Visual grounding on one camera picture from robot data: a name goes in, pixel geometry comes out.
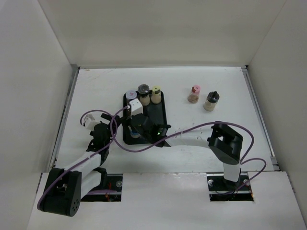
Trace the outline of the red-label white-lid jar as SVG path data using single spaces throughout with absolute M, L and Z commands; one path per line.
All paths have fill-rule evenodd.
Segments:
M 131 100 L 136 99 L 138 97 L 138 94 L 136 91 L 129 90 L 125 93 L 125 96 L 126 96 L 126 100 L 129 102 Z

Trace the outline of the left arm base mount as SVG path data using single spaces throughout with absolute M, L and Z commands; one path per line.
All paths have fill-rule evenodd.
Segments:
M 108 174 L 104 168 L 96 168 L 84 179 L 81 186 L 82 202 L 120 202 L 123 174 Z

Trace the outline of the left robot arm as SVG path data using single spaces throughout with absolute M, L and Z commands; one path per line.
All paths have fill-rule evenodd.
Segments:
M 39 211 L 73 217 L 82 201 L 121 201 L 122 176 L 109 175 L 102 168 L 109 155 L 111 132 L 115 132 L 120 124 L 118 115 L 113 123 L 95 124 L 85 154 L 71 165 L 53 168 L 49 172 L 44 192 L 37 203 Z

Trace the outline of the silver-lid blue-label jar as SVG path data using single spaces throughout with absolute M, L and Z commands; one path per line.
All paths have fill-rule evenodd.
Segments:
M 130 131 L 130 136 L 132 138 L 139 138 L 141 135 L 136 130 L 131 130 Z

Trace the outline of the clear-lid pepper grinder bottle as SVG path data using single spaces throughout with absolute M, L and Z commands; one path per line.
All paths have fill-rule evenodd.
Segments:
M 147 84 L 138 86 L 139 100 L 143 106 L 148 106 L 150 104 L 149 92 L 150 88 Z

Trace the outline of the pink-cap spice bottle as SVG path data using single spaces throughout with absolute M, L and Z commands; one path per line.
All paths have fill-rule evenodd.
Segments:
M 191 91 L 188 96 L 188 101 L 192 104 L 197 103 L 200 97 L 200 91 L 201 91 L 201 88 L 199 85 L 192 86 Z

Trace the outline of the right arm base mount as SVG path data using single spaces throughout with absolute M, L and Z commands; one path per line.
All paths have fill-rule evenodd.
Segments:
M 242 173 L 237 182 L 224 179 L 222 173 L 207 174 L 209 199 L 212 202 L 254 201 L 249 179 L 246 172 Z

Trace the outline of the yellow-cap spice bottle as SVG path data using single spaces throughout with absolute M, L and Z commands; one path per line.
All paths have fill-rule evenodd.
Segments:
M 151 102 L 154 104 L 159 104 L 162 100 L 161 97 L 161 89 L 159 86 L 152 87 L 152 95 L 151 95 Z

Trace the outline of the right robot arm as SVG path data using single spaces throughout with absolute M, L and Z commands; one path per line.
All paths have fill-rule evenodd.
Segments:
M 235 189 L 240 184 L 240 153 L 243 144 L 241 134 L 223 122 L 210 122 L 209 129 L 200 125 L 187 130 L 178 129 L 167 135 L 170 125 L 155 124 L 143 114 L 133 115 L 128 120 L 133 131 L 157 147 L 196 146 L 210 149 L 223 163 L 225 188 Z

